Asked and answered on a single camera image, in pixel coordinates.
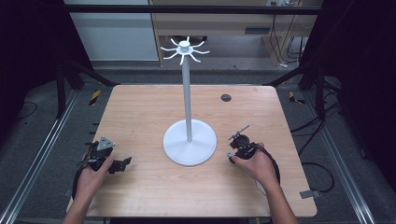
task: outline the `gray floor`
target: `gray floor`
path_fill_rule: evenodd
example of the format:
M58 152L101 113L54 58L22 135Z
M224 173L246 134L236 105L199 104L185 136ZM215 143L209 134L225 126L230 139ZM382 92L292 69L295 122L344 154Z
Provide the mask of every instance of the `gray floor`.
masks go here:
M264 49L259 37L210 36L205 44L212 54L210 57L196 55L202 63L191 67L191 84L261 85L292 69L292 65L288 68L272 66L265 50L256 50ZM116 66L119 65L117 63L99 62L95 65L98 73L122 84L181 83L178 59L165 62L164 67L144 62L133 62L129 63L131 66L123 67ZM16 223L60 223L64 217L69 201L69 197L65 196L64 192L71 188L77 169L76 161L87 148L85 144L92 141L92 133L97 128L96 124L100 122L112 89L85 75L82 77L86 84L81 91L67 91L67 95L77 94L73 109L21 207ZM289 99L290 91L294 92L296 99L304 99L307 102L314 95L312 91L300 92L296 88L299 78L288 80L276 88L291 130L316 116L310 104L300 105ZM92 93L96 90L101 90L101 94L95 105L89 105ZM25 100L30 103L25 104L20 116L24 117L35 110L35 106L31 103L37 105L36 111L27 118L15 120L12 135L1 145L1 211L7 207L25 178L35 155L56 121L56 97L55 82L31 90ZM326 100L328 102L326 106L337 102L332 94ZM326 130L331 134L375 223L396 223L395 192L388 186L375 163L361 158L358 143L345 118L337 113L338 109L335 108L327 114ZM293 134L297 150L300 150L308 140L309 135L305 134L311 134L316 127L313 125ZM324 131L322 130L308 144L301 161L312 161L327 167L334 175L334 188L315 199L318 207L316 216L300 218L300 221L302 223L372 223L359 220L346 187L342 183L342 177L337 173L329 154L328 144L323 140ZM323 170L311 166L305 166L304 170L311 187L326 189L330 186L331 180Z

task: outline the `wooden table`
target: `wooden table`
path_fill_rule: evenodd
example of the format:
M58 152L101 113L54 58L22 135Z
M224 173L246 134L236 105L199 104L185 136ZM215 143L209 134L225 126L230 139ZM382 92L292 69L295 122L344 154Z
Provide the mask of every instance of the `wooden table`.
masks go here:
M222 94L232 100L223 102ZM107 175L89 217L269 217L268 202L249 177L232 165L228 138L243 134L264 142L279 165L281 186L297 217L312 217L312 198L288 123L273 87L191 85L193 119L217 136L213 156L201 165L180 166L163 151L163 135L185 118L181 85L119 85L108 100L95 140L116 145L116 160L132 157L125 172Z

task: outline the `white pole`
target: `white pole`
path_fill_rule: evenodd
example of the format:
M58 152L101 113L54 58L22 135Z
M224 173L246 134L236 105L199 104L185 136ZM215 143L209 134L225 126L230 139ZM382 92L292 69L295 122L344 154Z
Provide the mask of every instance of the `white pole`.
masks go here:
M190 94L190 65L189 57L184 57L182 64L183 74L183 89L184 89L184 109L186 112L186 129L187 129L187 141L192 141L191 136L191 94Z

